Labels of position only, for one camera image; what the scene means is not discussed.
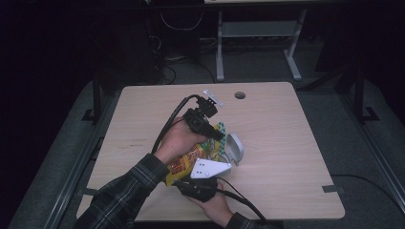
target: table top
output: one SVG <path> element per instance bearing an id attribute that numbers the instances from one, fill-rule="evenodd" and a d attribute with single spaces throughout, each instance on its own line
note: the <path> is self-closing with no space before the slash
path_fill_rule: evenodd
<path id="1" fill-rule="evenodd" d="M 210 124 L 223 122 L 228 134 L 241 140 L 245 155 L 239 166 L 224 176 L 267 219 L 340 219 L 345 215 L 298 97 L 289 83 L 236 83 L 173 86 L 136 86 L 123 90 L 99 152 L 88 188 L 99 189 L 125 174 L 153 144 L 168 117 L 191 94 L 208 89 L 224 103 Z M 245 93 L 237 99 L 236 92 Z M 179 115 L 197 104 L 190 100 Z M 84 196 L 79 217 L 92 197 Z M 258 217 L 229 198 L 233 211 Z M 163 183 L 142 206 L 140 221 L 208 220 L 202 210 L 176 187 Z"/>

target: dark floor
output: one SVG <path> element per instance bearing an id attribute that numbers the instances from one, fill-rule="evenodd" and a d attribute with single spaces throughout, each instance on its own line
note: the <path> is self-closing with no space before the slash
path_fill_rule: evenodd
<path id="1" fill-rule="evenodd" d="M 233 50 L 224 57 L 225 83 L 233 82 L 277 82 L 288 81 L 295 88 L 308 85 L 322 73 L 314 71 L 323 42 L 302 40 L 298 44 L 295 59 L 303 80 L 295 82 L 283 56 L 288 40 L 267 40 L 266 47 Z M 166 81 L 174 79 L 174 84 L 212 83 L 215 76 L 215 54 L 201 56 L 197 64 L 184 58 L 167 63 L 164 68 Z M 286 220 L 285 228 L 405 228 L 405 214 L 395 205 L 389 182 L 380 168 L 375 152 L 382 152 L 398 180 L 405 180 L 405 127 L 386 105 L 378 88 L 366 81 L 365 107 L 372 107 L 378 121 L 360 125 L 352 114 L 352 92 L 337 94 L 333 87 L 339 76 L 312 91 L 297 92 L 315 139 L 329 168 L 339 195 L 346 210 L 342 219 L 334 220 Z M 86 142 L 96 142 L 103 137 L 114 110 L 119 92 L 103 96 L 101 121 L 93 126 L 91 122 L 81 121 L 87 109 L 92 108 L 92 87 L 87 85 L 77 98 L 64 126 L 53 143 L 39 173 L 23 203 L 17 211 L 11 228 L 44 228 L 49 225 L 48 216 L 53 216 L 54 204 L 58 201 L 60 190 L 65 188 L 75 159 L 86 150 Z M 93 150 L 95 144 L 88 146 Z M 54 227 L 71 228 L 75 222 L 75 212 L 81 200 L 82 190 L 92 170 L 90 161 L 82 179 L 75 189 L 72 199 L 66 203 L 63 217 L 53 224 Z M 178 224 L 155 224 L 151 228 L 182 228 Z M 212 224 L 182 225 L 184 228 L 206 228 Z"/>

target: flannel shirt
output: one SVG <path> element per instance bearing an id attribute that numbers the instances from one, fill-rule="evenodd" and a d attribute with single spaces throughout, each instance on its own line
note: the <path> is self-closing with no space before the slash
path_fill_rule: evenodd
<path id="1" fill-rule="evenodd" d="M 169 170 L 159 159 L 146 155 L 122 177 L 104 185 L 90 207 L 80 216 L 75 229 L 134 228 L 140 207 Z M 256 229 L 260 226 L 235 213 L 226 228 Z"/>

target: person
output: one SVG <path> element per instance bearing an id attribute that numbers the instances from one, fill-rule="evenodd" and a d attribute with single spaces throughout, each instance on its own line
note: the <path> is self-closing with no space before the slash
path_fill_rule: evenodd
<path id="1" fill-rule="evenodd" d="M 177 117 L 153 154 L 147 154 L 130 171 L 104 185 L 93 198 L 90 207 L 77 219 L 79 228 L 134 228 L 134 220 L 140 207 L 167 176 L 167 165 L 178 156 L 186 154 L 195 144 L 205 142 L 206 137 L 190 131 L 188 125 Z M 233 213 L 224 194 L 218 193 L 207 202 L 188 198 L 200 206 L 206 216 L 223 228 L 271 228 Z"/>

